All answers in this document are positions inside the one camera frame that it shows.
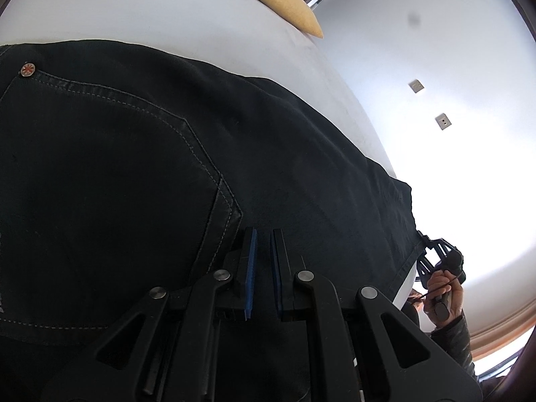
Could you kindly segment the black jacket forearm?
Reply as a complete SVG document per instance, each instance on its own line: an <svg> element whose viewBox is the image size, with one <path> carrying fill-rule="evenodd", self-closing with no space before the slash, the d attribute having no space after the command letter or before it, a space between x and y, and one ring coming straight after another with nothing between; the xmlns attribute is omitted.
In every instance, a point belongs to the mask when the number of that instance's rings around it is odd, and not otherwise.
<svg viewBox="0 0 536 402"><path fill-rule="evenodd" d="M441 347L475 381L475 367L471 355L471 339L467 321L462 313L442 328L430 333L430 338Z"/></svg>

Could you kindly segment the person's right hand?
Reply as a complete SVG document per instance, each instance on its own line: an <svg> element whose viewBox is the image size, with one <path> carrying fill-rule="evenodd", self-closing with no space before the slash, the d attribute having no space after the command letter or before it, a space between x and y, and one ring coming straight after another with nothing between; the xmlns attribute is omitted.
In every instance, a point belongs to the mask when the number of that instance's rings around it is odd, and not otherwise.
<svg viewBox="0 0 536 402"><path fill-rule="evenodd" d="M430 276L424 300L424 313L434 323L435 328L442 328L462 314L463 288L459 279L448 270L437 270ZM436 312L441 300L446 300L446 319L442 320Z"/></svg>

